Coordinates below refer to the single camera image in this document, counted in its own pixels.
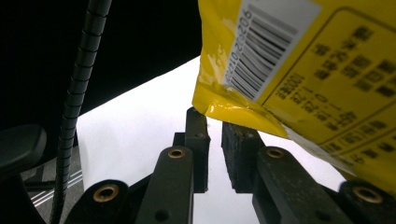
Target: black cable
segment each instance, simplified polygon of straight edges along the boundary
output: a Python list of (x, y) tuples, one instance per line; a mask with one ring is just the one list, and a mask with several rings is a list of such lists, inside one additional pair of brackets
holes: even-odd
[(111, 0), (91, 0), (86, 11), (75, 67), (64, 102), (50, 223), (59, 223), (64, 210), (70, 158), (78, 115), (87, 90), (96, 52), (105, 29), (106, 16), (110, 5)]

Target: barcode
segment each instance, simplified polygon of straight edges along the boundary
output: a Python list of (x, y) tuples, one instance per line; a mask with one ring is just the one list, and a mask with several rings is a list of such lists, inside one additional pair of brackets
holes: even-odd
[(298, 30), (249, 5), (251, 19), (245, 44), (228, 77), (228, 84), (253, 100), (262, 85), (273, 75)]

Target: barcode label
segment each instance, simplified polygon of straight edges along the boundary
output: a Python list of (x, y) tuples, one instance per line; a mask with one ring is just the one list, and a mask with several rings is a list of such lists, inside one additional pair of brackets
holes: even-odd
[(305, 0), (244, 1), (223, 85), (256, 101), (319, 10)]

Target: white table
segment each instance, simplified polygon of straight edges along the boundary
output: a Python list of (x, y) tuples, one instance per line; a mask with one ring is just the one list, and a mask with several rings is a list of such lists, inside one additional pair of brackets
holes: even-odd
[[(78, 120), (84, 189), (105, 179), (131, 186), (151, 174), (160, 152), (184, 132), (199, 70), (196, 58), (100, 105)], [(209, 191), (194, 195), (194, 223), (258, 223), (251, 194), (231, 188), (220, 147), (221, 122), (208, 119)], [(289, 140), (261, 133), (267, 146), (289, 150), (317, 182), (337, 190), (345, 179), (327, 162), (312, 157)]]

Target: yellow plastic bag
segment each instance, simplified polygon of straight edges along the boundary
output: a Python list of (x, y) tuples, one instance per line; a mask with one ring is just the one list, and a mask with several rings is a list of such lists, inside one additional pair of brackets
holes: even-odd
[(193, 105), (396, 194), (396, 3), (200, 0)]

